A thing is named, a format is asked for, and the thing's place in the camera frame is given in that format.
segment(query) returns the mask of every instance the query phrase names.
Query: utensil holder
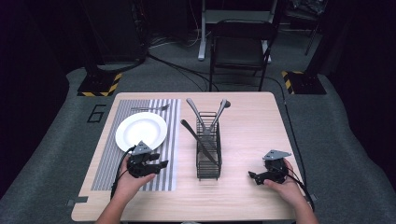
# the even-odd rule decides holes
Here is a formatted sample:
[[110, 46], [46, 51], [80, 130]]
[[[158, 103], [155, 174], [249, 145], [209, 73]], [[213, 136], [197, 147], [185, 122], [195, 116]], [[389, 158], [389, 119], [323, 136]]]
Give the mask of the utensil holder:
[[[199, 113], [206, 128], [209, 128], [212, 124], [216, 112], [200, 112]], [[221, 173], [221, 142], [220, 142], [220, 127], [219, 122], [215, 124], [213, 129], [210, 131], [210, 135], [204, 135], [203, 127], [197, 119], [197, 135], [201, 139], [204, 147], [215, 159], [216, 163], [211, 161], [204, 153], [201, 145], [197, 142], [196, 151], [196, 167], [197, 167], [197, 177], [199, 179], [203, 178], [216, 178], [220, 177]]]

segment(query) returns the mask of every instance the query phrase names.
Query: gray carpet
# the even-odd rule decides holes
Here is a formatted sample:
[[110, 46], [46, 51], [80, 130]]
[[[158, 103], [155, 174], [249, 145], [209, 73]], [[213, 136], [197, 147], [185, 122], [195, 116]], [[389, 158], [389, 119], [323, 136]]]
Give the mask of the gray carpet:
[[[319, 75], [326, 95], [289, 95], [285, 90], [281, 71], [304, 71], [318, 38], [310, 54], [304, 56], [307, 43], [306, 35], [279, 34], [273, 46], [272, 63], [266, 73], [271, 79], [264, 80], [263, 90], [275, 95], [294, 155], [297, 161], [300, 158], [304, 160], [309, 192], [318, 197], [315, 202], [318, 219], [329, 224], [396, 223], [395, 191], [349, 130], [345, 109], [331, 82]], [[192, 47], [168, 44], [149, 52], [168, 62], [207, 73], [208, 59], [198, 62], [198, 47], [198, 44]], [[106, 69], [118, 67], [122, 65], [105, 66]], [[0, 223], [74, 223], [71, 219], [73, 207], [66, 203], [78, 196], [106, 116], [118, 92], [207, 90], [200, 77], [180, 73], [150, 58], [123, 73], [112, 96], [77, 96], [84, 77], [84, 69], [68, 74], [70, 91], [64, 106], [35, 154], [0, 201]], [[257, 89], [245, 85], [218, 87], [220, 91]], [[87, 123], [96, 105], [106, 105], [97, 109], [104, 112], [104, 116], [101, 122]]]

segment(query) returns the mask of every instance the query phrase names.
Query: person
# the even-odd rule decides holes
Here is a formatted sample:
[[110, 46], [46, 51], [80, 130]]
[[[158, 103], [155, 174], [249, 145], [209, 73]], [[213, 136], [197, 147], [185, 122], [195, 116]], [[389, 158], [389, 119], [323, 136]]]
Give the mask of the person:
[[103, 210], [102, 214], [96, 220], [95, 223], [97, 224], [120, 224], [122, 212], [126, 204], [132, 200], [143, 185], [147, 184], [155, 177], [155, 174], [146, 175], [141, 178], [135, 178], [128, 173], [125, 174], [127, 161], [128, 157], [125, 157], [122, 161], [117, 189], [105, 210]]
[[[126, 171], [127, 161], [128, 157], [125, 157], [120, 169], [120, 179], [117, 189], [114, 193], [113, 198], [106, 206], [105, 210], [96, 220], [95, 223], [97, 224], [120, 224], [120, 218], [126, 204], [132, 200], [132, 198], [136, 195], [136, 193], [143, 185], [147, 184], [155, 177], [155, 174], [143, 176], [140, 178], [135, 178], [129, 174], [123, 175], [123, 173]], [[289, 175], [292, 175], [293, 167], [286, 159], [284, 159], [284, 161], [289, 168]], [[278, 184], [272, 180], [266, 179], [264, 180], [263, 184], [279, 193], [280, 197], [282, 197], [287, 203], [289, 203], [293, 207], [296, 214], [297, 224], [318, 223], [314, 212], [305, 200], [303, 194], [300, 192], [297, 183], [293, 179], [287, 177], [285, 182], [283, 182], [282, 184]]]
[[[283, 160], [289, 168], [289, 175], [293, 175], [293, 167], [286, 159]], [[275, 190], [280, 195], [280, 197], [283, 198], [283, 200], [285, 200], [293, 207], [297, 224], [318, 223], [318, 219], [312, 211], [311, 206], [308, 204], [305, 197], [300, 192], [297, 183], [292, 178], [287, 176], [285, 182], [283, 182], [282, 184], [278, 184], [272, 180], [265, 179], [263, 184], [270, 189]]]

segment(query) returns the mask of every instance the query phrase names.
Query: fork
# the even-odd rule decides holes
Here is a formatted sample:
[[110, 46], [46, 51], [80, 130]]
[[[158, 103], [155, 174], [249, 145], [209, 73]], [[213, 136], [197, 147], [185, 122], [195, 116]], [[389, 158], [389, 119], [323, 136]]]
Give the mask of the fork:
[[169, 108], [169, 104], [167, 105], [162, 105], [162, 106], [158, 106], [158, 107], [131, 107], [131, 110], [166, 110], [167, 108]]

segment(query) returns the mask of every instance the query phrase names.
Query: black chair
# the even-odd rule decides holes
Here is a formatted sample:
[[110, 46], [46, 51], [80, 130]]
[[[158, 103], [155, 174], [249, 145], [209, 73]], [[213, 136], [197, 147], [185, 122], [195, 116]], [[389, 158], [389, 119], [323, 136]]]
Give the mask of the black chair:
[[[219, 21], [212, 29], [209, 91], [216, 68], [262, 71], [259, 91], [265, 75], [276, 27], [268, 21]], [[267, 41], [264, 52], [262, 42]]]
[[296, 22], [307, 25], [311, 28], [310, 40], [306, 48], [305, 55], [308, 54], [315, 35], [319, 29], [320, 21], [327, 5], [327, 0], [309, 1], [309, 0], [290, 0], [290, 4], [285, 8], [284, 16], [290, 22]]

